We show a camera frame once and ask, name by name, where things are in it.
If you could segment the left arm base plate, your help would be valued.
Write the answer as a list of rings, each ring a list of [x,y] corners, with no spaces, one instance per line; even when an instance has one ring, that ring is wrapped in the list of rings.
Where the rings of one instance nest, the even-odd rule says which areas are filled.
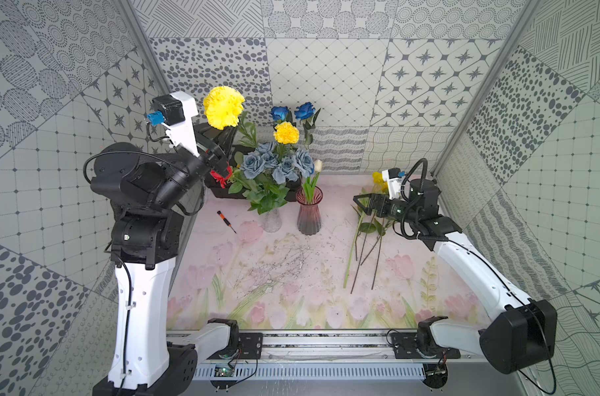
[[[263,333],[240,332],[237,336],[230,336],[229,345],[217,353],[220,359],[247,359],[258,360],[261,358],[264,345]]]

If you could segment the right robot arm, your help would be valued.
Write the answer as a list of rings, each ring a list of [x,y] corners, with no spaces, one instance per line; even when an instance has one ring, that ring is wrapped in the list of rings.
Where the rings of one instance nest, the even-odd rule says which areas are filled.
[[[555,353],[557,311],[546,300],[534,300],[505,278],[469,242],[461,228],[440,214],[440,189],[427,178],[428,162],[413,167],[419,178],[398,168],[383,171],[387,194],[354,197],[357,209],[389,219],[397,235],[420,241],[458,273],[476,295],[491,323],[483,329],[455,323],[445,316],[425,319],[417,328],[417,350],[425,357],[448,349],[484,356],[502,374],[522,371]]]

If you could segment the yellow carnation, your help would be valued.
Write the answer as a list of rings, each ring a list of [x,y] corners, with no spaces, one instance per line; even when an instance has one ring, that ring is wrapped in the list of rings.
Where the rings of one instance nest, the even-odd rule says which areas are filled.
[[[300,138],[300,133],[297,127],[292,123],[285,121],[279,123],[275,127],[275,141],[281,145],[296,145]]]
[[[244,110],[245,97],[233,87],[214,87],[203,100],[204,115],[216,130],[235,128],[241,134],[239,144],[255,149],[258,145],[255,124]]]

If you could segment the yellow poppy flower stem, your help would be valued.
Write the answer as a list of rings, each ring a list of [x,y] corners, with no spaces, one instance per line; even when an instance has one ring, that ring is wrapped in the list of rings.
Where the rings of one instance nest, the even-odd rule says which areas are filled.
[[[382,172],[374,172],[373,175],[373,188],[371,191],[362,189],[363,197],[359,201],[363,205],[369,204],[370,198],[366,196],[369,193],[376,193],[382,195],[388,195],[388,184],[384,180]],[[350,293],[353,293],[359,270],[369,259],[377,246],[381,246],[383,237],[386,234],[387,225],[386,222],[379,222],[376,214],[365,214],[364,210],[357,204],[353,205],[354,212],[357,215],[357,222],[354,231],[354,238],[351,244],[348,261],[346,264],[346,271],[344,277],[343,286],[346,289],[350,280],[350,274],[353,264],[355,264],[355,272],[353,275],[352,286],[350,287]]]

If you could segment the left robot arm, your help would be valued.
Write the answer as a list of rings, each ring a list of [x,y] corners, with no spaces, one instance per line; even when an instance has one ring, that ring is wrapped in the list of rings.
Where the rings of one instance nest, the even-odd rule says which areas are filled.
[[[193,149],[149,154],[119,142],[88,160],[93,192],[108,198],[115,224],[107,252],[118,282],[118,325],[109,374],[95,395],[179,395],[197,366],[239,349],[232,319],[213,319],[181,344],[166,336],[168,296],[186,211],[181,198],[211,172],[227,176],[236,131],[194,132]]]

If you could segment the double sunflower stem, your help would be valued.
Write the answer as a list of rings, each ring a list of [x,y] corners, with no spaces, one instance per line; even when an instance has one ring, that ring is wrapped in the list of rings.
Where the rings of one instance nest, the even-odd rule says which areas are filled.
[[[387,183],[385,183],[385,182],[375,183],[372,191],[367,191],[366,189],[362,188],[361,192],[362,192],[362,194],[372,192],[372,193],[383,194],[383,195],[387,196],[388,195]],[[364,265],[365,261],[367,260],[367,256],[369,255],[369,252],[366,252],[369,250],[366,247],[368,237],[372,234],[378,234],[377,223],[379,223],[379,221],[377,219],[375,219],[374,215],[371,215],[369,218],[369,216],[367,216],[367,215],[360,215],[358,213],[358,211],[356,211],[356,212],[357,212],[357,215],[359,218],[358,219],[359,228],[356,232],[356,236],[354,239],[354,259],[356,260],[358,265],[361,267],[362,265]]]

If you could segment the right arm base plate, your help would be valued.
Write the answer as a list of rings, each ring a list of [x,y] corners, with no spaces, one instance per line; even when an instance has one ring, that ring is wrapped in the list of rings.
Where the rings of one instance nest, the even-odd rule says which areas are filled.
[[[387,344],[392,348],[394,357],[398,360],[405,359],[459,359],[461,353],[454,348],[443,348],[435,343],[425,344],[418,340],[416,333],[393,331],[386,334]]]

